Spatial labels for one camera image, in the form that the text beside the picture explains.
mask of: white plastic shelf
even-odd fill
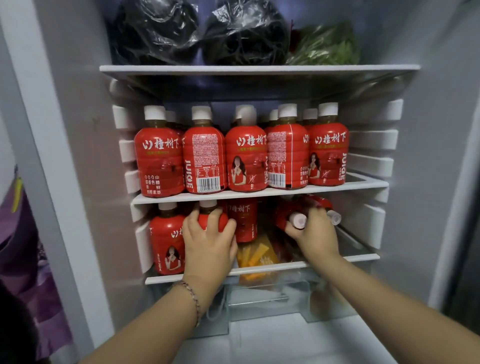
[[[345,66],[100,66],[164,101],[319,98],[418,71],[417,64]]]
[[[380,259],[380,256],[378,254],[368,250],[363,244],[358,242],[354,237],[352,237],[342,228],[336,227],[336,231],[338,236],[340,253],[347,261],[355,263],[355,262],[366,262],[366,261]],[[236,276],[241,276],[242,274],[251,274],[251,273],[279,272],[282,270],[301,269],[301,268],[308,268],[308,267],[310,267],[310,264],[304,261],[300,261],[300,262],[291,262],[291,263],[271,264],[268,266],[259,266],[259,267],[233,268],[228,274],[228,277],[236,277]],[[145,284],[161,284],[161,283],[176,282],[182,279],[182,277],[183,277],[183,274],[175,274],[171,276],[148,277],[145,280]]]
[[[313,186],[308,185],[297,190],[281,190],[278,188],[268,187],[264,190],[257,192],[235,192],[235,191],[222,191],[215,194],[177,194],[170,197],[152,198],[142,196],[141,194],[136,196],[132,204],[158,204],[159,202],[182,202],[182,201],[201,201],[201,200],[225,200],[230,198],[250,198],[250,197],[264,197],[264,196],[282,196],[287,194],[315,194],[319,192],[332,192],[332,191],[347,191],[347,190],[361,190],[367,188],[385,188],[388,187],[388,182],[378,180],[376,178],[363,176],[358,173],[347,172],[347,181],[340,186],[325,187],[325,186]]]

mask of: silver chain bracelet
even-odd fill
[[[190,295],[192,296],[193,298],[193,301],[195,302],[195,306],[196,306],[196,309],[197,309],[197,324],[195,325],[195,327],[199,327],[200,325],[200,320],[202,319],[202,315],[201,315],[201,309],[200,309],[200,303],[198,302],[198,298],[197,298],[197,295],[195,294],[195,292],[192,290],[192,288],[190,287],[190,285],[185,282],[183,279],[182,280],[179,280],[177,283],[175,283],[173,286],[178,286],[178,285],[182,285],[183,287],[185,287],[188,292],[190,292]]]

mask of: refrigerator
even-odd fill
[[[0,1],[0,111],[77,350],[65,362],[88,355],[178,279],[151,273],[148,222],[160,199],[139,194],[132,149],[151,103],[184,117],[211,105],[226,131],[239,103],[266,112],[286,100],[338,101],[352,135],[347,182],[287,193],[328,196],[342,214],[346,259],[442,310],[480,166],[480,3],[275,3],[299,26],[350,20],[360,65],[113,66],[94,0]],[[155,91],[139,90],[138,76]],[[262,271],[303,279],[270,298],[242,291],[238,276]],[[220,329],[203,325],[176,363],[394,363],[354,312],[308,318],[321,281],[305,262],[234,268],[216,298]]]

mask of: snack package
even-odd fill
[[[113,63],[192,63],[199,41],[197,13],[186,0],[123,0],[113,21],[106,20]]]
[[[279,263],[273,246],[266,234],[259,235],[252,243],[239,246],[237,260],[240,268],[267,266]],[[244,274],[240,277],[240,282],[250,283],[265,278],[270,274],[271,272]]]
[[[213,65],[284,64],[289,29],[269,0],[223,0],[212,12],[202,40],[203,59]]]
[[[300,42],[289,65],[317,66],[358,64],[360,52],[357,48],[353,27],[350,22],[336,25],[310,26],[300,30]]]

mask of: purple cloth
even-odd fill
[[[23,189],[12,212],[14,186],[15,181],[0,206],[0,279],[32,315],[40,360],[70,345],[72,335]]]

